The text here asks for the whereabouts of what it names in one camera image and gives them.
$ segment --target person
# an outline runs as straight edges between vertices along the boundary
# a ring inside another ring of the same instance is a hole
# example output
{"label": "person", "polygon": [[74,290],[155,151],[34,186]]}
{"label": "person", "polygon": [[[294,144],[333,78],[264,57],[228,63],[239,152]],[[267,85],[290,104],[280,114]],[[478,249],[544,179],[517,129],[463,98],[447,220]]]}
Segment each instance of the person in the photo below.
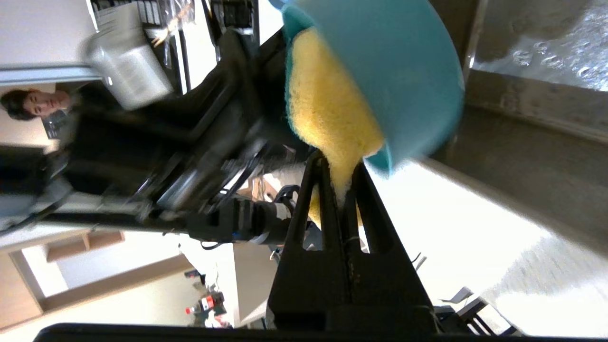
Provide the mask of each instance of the person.
{"label": "person", "polygon": [[14,89],[0,97],[0,105],[14,120],[29,121],[37,117],[45,119],[57,111],[69,114],[77,108],[86,106],[103,108],[105,111],[116,110],[120,105],[100,81],[89,82],[77,89],[67,92],[56,90],[44,92],[38,89]]}
{"label": "person", "polygon": [[2,95],[0,104],[14,120],[44,119],[58,110],[67,110],[71,98],[65,91],[43,92],[37,89],[11,90]]}

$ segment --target blue bowl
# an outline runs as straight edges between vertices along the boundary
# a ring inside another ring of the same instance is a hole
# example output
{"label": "blue bowl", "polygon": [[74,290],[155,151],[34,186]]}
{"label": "blue bowl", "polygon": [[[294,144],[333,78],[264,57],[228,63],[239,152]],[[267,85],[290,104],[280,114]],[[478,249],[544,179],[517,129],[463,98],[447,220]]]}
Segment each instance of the blue bowl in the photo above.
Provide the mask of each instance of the blue bowl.
{"label": "blue bowl", "polygon": [[[383,174],[432,153],[458,124],[462,70],[427,0],[293,0],[283,7],[283,22],[288,46],[315,27],[350,72],[385,137],[368,158]],[[291,66],[288,54],[287,82]],[[289,103],[289,91],[286,97]]]}

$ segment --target plastic bag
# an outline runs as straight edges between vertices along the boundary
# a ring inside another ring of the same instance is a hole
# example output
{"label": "plastic bag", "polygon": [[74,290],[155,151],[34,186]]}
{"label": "plastic bag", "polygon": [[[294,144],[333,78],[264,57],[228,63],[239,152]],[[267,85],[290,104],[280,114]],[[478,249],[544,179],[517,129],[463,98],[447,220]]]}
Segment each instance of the plastic bag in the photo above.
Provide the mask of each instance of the plastic bag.
{"label": "plastic bag", "polygon": [[164,28],[156,34],[154,46],[160,45],[184,25],[195,21],[194,0],[158,0]]}

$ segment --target dark hair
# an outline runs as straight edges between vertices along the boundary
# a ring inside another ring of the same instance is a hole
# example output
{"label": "dark hair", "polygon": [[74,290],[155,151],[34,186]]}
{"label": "dark hair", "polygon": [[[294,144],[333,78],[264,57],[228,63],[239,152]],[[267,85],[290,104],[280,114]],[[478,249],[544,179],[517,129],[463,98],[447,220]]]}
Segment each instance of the dark hair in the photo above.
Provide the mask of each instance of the dark hair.
{"label": "dark hair", "polygon": [[30,94],[25,90],[11,90],[0,98],[0,103],[12,119],[28,121],[36,118],[27,109],[23,108],[26,97]]}

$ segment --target cable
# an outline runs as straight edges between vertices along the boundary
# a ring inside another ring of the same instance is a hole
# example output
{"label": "cable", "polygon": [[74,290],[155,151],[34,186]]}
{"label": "cable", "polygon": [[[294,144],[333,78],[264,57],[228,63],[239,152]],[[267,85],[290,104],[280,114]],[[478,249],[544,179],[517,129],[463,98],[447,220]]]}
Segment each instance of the cable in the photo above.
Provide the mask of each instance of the cable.
{"label": "cable", "polygon": [[418,258],[420,257],[420,255],[422,255],[422,252],[418,253],[418,255],[414,258],[414,260],[412,260],[412,263],[415,263],[416,260],[418,260]]}
{"label": "cable", "polygon": [[218,242],[218,243],[216,243],[216,244],[215,244],[215,245],[213,245],[213,246],[209,246],[209,247],[207,247],[207,246],[203,246],[202,241],[201,241],[201,247],[202,247],[204,250],[206,250],[206,251],[213,251],[215,248],[217,248],[217,247],[219,247],[219,246],[221,246],[221,245],[223,245],[223,243]]}
{"label": "cable", "polygon": [[264,195],[266,195],[266,184],[264,183],[264,175],[259,176],[257,178],[258,181],[258,193],[257,193],[257,200],[258,201],[264,201]]}
{"label": "cable", "polygon": [[255,155],[255,157],[253,157],[251,160],[249,160],[247,162],[245,169],[243,170],[241,175],[238,177],[238,179],[234,183],[234,185],[230,188],[230,190],[228,190],[228,192],[224,196],[222,196],[218,200],[216,200],[215,203],[212,203],[208,208],[205,209],[207,213],[211,213],[211,212],[216,211],[217,209],[221,208],[222,206],[224,206],[224,204],[228,200],[230,200],[234,196],[234,194],[238,191],[238,189],[240,189],[241,186],[243,186],[243,184],[245,184],[245,181],[247,181],[249,179],[249,177],[254,172],[254,170],[257,168],[257,166],[262,162],[262,159],[266,156],[266,154],[268,153],[268,150],[269,150],[269,146],[264,145],[264,147],[262,147],[261,150]]}

